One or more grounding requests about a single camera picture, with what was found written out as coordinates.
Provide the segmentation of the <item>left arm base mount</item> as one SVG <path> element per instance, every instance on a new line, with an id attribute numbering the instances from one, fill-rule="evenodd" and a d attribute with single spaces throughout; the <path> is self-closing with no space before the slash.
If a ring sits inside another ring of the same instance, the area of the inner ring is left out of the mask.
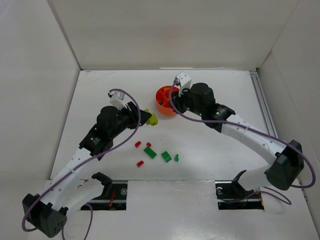
<path id="1" fill-rule="evenodd" d="M 91 176 L 93 180 L 99 182 L 99 187 L 103 186 L 101 193 L 92 198 L 81 207 L 87 211 L 90 205 L 94 211 L 125 211 L 127 208 L 128 181 L 112 180 L 105 174 L 98 172 Z"/>

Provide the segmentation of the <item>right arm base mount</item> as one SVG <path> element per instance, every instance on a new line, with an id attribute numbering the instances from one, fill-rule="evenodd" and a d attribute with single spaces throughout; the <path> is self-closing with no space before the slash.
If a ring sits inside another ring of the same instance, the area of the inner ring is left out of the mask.
<path id="1" fill-rule="evenodd" d="M 216 180 L 215 193 L 219 210 L 264 210 L 260 193 L 245 190 L 240 184 L 241 171 L 232 180 Z"/>

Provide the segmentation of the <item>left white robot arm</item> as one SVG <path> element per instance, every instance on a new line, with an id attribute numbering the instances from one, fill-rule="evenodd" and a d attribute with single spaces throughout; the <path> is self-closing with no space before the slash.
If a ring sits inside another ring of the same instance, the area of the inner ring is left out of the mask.
<path id="1" fill-rule="evenodd" d="M 113 181 L 98 170 L 104 155 L 123 131 L 136 130 L 152 114 L 139 110 L 133 102 L 123 108 L 105 106 L 95 125 L 80 142 L 67 165 L 52 179 L 49 186 L 22 200 L 26 220 L 48 238 L 63 230 L 68 217 L 90 200 L 109 195 Z"/>

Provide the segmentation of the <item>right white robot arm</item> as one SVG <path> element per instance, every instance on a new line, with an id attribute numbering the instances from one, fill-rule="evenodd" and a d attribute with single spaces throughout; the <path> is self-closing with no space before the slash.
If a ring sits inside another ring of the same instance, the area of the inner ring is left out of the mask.
<path id="1" fill-rule="evenodd" d="M 230 183 L 232 190 L 248 192 L 273 186 L 286 191 L 293 186 L 304 168 L 299 142 L 287 143 L 254 128 L 233 109 L 217 103 L 206 83 L 181 84 L 175 80 L 172 86 L 179 87 L 178 91 L 169 91 L 169 104 L 177 114 L 183 116 L 186 111 L 196 114 L 199 123 L 233 138 L 266 161 L 264 167 L 242 170 Z"/>

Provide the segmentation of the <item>lime long lego brick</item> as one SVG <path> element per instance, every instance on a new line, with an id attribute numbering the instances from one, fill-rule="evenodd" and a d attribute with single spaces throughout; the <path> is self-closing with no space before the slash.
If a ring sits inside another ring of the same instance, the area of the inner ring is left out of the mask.
<path id="1" fill-rule="evenodd" d="M 155 113 L 152 113 L 151 117 L 146 122 L 147 125 L 151 125 L 151 126 L 155 126 L 158 123 L 159 123 L 159 121 L 158 121 L 158 118 Z"/>

